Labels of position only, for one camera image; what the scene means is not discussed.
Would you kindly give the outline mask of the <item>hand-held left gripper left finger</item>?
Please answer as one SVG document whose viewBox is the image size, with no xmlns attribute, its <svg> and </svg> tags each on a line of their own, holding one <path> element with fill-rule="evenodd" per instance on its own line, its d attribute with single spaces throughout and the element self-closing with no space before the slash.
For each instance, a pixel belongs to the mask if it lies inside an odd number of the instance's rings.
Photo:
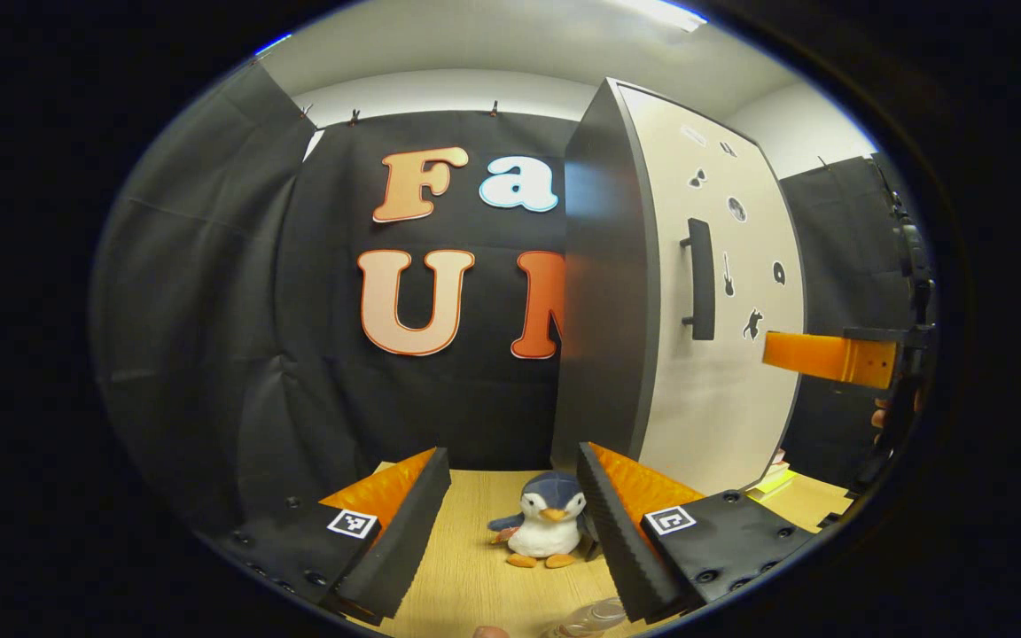
<svg viewBox="0 0 1021 638">
<path fill-rule="evenodd" d="M 212 544 L 305 603 L 379 626 L 412 586 L 450 485 L 448 449 L 434 446 Z"/>
</svg>

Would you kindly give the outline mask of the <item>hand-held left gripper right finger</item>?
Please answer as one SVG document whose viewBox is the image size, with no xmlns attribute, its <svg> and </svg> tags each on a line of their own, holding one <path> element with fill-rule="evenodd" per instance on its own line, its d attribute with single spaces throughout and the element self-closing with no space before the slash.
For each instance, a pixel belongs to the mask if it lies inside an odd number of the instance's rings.
<svg viewBox="0 0 1021 638">
<path fill-rule="evenodd" d="M 741 490 L 703 496 L 582 441 L 576 476 L 628 620 L 694 612 L 767 576 L 814 535 Z"/>
</svg>

